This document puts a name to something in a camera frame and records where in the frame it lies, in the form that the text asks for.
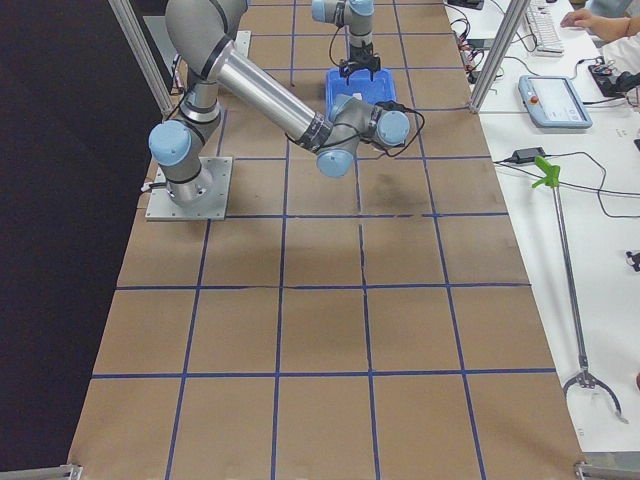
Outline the person hand at keyboard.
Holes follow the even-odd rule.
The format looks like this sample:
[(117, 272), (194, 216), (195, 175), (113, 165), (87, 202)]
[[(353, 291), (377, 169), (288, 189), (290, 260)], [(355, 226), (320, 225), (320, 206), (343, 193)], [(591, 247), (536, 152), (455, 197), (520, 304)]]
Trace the person hand at keyboard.
[(589, 10), (579, 9), (567, 13), (560, 22), (562, 28), (583, 28), (592, 29), (597, 22), (598, 16)]

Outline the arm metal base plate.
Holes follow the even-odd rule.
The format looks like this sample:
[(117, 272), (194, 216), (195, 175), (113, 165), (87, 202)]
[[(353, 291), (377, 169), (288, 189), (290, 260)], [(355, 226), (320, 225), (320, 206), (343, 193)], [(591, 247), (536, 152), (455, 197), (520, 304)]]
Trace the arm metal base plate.
[(157, 168), (150, 190), (145, 218), (148, 221), (223, 221), (226, 217), (232, 157), (200, 157), (201, 171), (184, 184), (168, 182)]
[(251, 44), (251, 31), (239, 30), (235, 38), (235, 47), (239, 55), (249, 58), (249, 50)]

